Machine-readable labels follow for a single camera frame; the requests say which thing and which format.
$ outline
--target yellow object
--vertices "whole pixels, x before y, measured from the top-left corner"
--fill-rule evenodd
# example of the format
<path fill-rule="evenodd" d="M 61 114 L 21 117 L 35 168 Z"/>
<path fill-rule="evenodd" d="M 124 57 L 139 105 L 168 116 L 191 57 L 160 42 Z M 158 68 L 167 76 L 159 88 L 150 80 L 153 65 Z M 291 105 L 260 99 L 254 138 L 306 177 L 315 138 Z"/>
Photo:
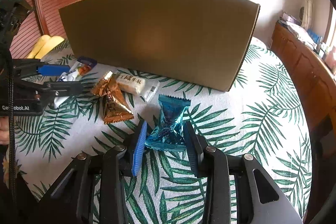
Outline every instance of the yellow object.
<path fill-rule="evenodd" d="M 35 58 L 35 55 L 38 54 L 38 52 L 42 49 L 42 47 L 47 43 L 47 41 L 50 39 L 50 36 L 45 34 L 41 36 L 37 42 L 35 43 L 35 46 L 31 50 L 31 52 L 28 54 L 26 58 Z"/>
<path fill-rule="evenodd" d="M 41 36 L 36 42 L 33 50 L 28 54 L 27 58 L 41 59 L 58 44 L 64 41 L 63 37 L 57 35 L 50 37 L 48 35 Z"/>

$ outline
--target white candy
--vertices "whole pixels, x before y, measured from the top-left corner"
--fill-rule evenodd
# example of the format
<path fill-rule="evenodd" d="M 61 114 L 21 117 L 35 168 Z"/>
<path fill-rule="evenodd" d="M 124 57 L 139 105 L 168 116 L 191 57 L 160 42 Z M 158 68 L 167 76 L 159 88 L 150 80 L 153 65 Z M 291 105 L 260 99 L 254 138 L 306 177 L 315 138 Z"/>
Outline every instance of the white candy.
<path fill-rule="evenodd" d="M 116 82 L 121 90 L 133 95 L 140 95 L 146 84 L 146 79 L 126 73 L 119 74 Z"/>

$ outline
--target person's hand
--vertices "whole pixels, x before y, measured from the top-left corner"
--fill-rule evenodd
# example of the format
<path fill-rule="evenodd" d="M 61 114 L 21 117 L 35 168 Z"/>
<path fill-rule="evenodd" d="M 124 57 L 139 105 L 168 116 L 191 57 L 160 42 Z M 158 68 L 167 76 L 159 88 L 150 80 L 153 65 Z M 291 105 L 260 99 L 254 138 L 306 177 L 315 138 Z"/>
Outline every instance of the person's hand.
<path fill-rule="evenodd" d="M 0 117 L 0 144 L 9 144 L 8 117 Z"/>

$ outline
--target wooden sideboard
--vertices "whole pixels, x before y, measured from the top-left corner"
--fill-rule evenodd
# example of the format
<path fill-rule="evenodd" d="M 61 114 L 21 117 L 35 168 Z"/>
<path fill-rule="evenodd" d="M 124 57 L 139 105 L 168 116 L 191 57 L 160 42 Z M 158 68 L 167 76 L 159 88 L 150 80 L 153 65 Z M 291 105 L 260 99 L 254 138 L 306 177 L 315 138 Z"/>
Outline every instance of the wooden sideboard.
<path fill-rule="evenodd" d="M 336 134 L 336 82 L 324 62 L 281 24 L 271 50 L 286 67 L 301 100 L 309 131 L 329 115 Z"/>

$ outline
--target black cable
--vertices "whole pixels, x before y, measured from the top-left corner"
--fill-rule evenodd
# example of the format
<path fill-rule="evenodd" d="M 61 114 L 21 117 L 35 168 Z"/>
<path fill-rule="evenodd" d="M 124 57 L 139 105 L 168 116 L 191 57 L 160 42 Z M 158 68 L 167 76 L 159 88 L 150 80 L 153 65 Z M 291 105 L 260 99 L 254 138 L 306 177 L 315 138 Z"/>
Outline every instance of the black cable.
<path fill-rule="evenodd" d="M 9 190 L 11 191 L 13 207 L 16 209 L 16 157 L 15 157 L 15 128 L 13 114 L 13 59 L 8 48 L 1 45 L 0 53 L 7 65 L 8 76 L 8 119 L 9 119 Z"/>

